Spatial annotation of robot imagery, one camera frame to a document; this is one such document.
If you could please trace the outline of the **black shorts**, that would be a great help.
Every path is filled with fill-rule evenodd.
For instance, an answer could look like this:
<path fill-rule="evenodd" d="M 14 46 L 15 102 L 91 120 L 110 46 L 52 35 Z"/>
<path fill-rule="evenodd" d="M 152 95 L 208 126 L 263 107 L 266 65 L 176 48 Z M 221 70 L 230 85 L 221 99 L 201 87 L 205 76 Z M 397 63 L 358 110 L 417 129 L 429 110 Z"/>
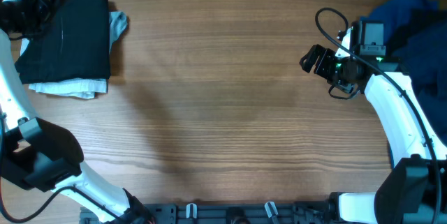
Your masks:
<path fill-rule="evenodd" d="M 67 0 L 15 62 L 22 83 L 108 79 L 108 0 Z"/>

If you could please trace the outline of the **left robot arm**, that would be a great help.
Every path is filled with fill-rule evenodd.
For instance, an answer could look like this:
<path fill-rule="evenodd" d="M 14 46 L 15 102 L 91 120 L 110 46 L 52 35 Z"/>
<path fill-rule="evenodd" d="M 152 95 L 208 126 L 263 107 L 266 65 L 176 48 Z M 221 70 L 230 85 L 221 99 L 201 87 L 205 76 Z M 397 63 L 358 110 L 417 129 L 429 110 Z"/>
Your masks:
<path fill-rule="evenodd" d="M 108 0 L 1 0 L 1 177 L 65 195 L 102 223 L 153 223 L 143 203 L 85 163 L 69 130 L 39 117 L 24 89 L 109 78 L 114 36 Z"/>

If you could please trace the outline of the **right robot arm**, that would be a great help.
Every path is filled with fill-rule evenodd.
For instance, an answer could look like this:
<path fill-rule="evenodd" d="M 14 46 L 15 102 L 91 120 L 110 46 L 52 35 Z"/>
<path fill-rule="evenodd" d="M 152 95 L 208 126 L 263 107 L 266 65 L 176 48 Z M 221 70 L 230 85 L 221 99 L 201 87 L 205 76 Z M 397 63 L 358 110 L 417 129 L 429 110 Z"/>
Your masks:
<path fill-rule="evenodd" d="M 333 194 L 330 219 L 445 223 L 446 145 L 418 104 L 402 64 L 386 56 L 383 23 L 355 22 L 337 38 L 337 51 L 313 45 L 300 65 L 346 93 L 346 99 L 366 97 L 388 138 L 393 169 L 374 193 Z"/>

